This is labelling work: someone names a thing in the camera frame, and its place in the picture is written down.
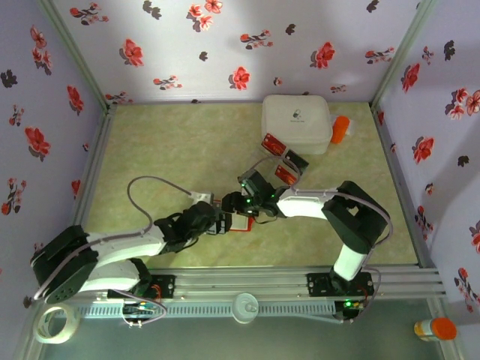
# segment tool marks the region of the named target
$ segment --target white container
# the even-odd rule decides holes
[[[329,106],[315,95],[269,95],[263,101],[262,139],[270,133],[299,155],[327,151],[333,129]]]

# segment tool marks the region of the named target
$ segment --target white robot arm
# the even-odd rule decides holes
[[[152,277],[137,257],[179,252],[194,245],[202,234],[222,233],[220,228],[227,232],[225,219],[234,212],[248,217],[263,212],[276,218],[306,216],[329,221],[343,247],[328,285],[345,293],[390,224],[386,211],[351,181],[331,190],[274,189],[254,169],[238,181],[242,192],[227,194],[221,211],[212,206],[212,194],[197,193],[189,209],[136,232],[88,234],[81,226],[68,227],[31,260],[40,285],[35,298],[55,304],[79,292],[106,289],[142,296]],[[350,210],[355,207],[358,211],[353,214]]]

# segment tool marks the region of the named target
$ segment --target red card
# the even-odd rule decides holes
[[[262,141],[262,146],[269,150],[273,155],[282,155],[287,148],[279,139],[275,136],[267,133]]]
[[[275,175],[285,184],[291,185],[296,181],[296,177],[288,172],[283,166],[278,165]]]

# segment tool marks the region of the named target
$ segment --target white wall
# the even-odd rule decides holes
[[[33,1],[4,0],[0,33],[0,73],[16,77],[9,87],[0,82],[0,358],[7,360],[26,318],[24,298],[38,288],[29,260],[71,221],[72,183],[82,177],[83,145],[101,108]],[[35,64],[34,51],[47,54],[49,66],[44,58]],[[76,109],[68,86],[78,91]]]
[[[152,0],[147,10],[160,8],[158,19],[143,10],[143,1],[101,0],[101,10],[92,10],[88,0],[54,3],[101,91],[110,96],[126,92],[123,101],[147,103],[261,101],[270,94],[305,92],[329,101],[369,101],[389,66],[389,49],[397,49],[419,1],[381,1],[369,12],[370,1],[241,0],[224,1],[220,13],[214,13],[203,0],[194,4],[212,24],[199,32],[187,18],[190,0]],[[290,24],[294,32],[287,34]],[[247,49],[241,36],[259,36],[264,29],[270,33],[261,37],[265,46]],[[126,51],[127,39],[136,44],[138,56],[125,64],[119,52]],[[328,68],[311,67],[312,54],[328,42],[334,50]],[[199,58],[202,52],[205,61]],[[250,74],[242,90],[230,88],[229,82],[239,67]],[[283,84],[275,85],[275,78]],[[155,79],[174,87],[162,91]],[[332,93],[331,87],[340,91]]]
[[[400,162],[468,359],[479,357],[480,335],[480,112],[472,104],[480,101],[479,11],[476,0],[439,1],[380,104],[381,129],[396,145],[390,156]],[[404,71],[417,64],[404,86]]]

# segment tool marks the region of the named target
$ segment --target white tape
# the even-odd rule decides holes
[[[66,317],[64,328],[56,335],[51,335],[49,326],[56,313],[64,312]],[[34,321],[33,334],[37,341],[44,344],[61,344],[74,336],[80,324],[80,313],[66,304],[47,306],[40,311]]]

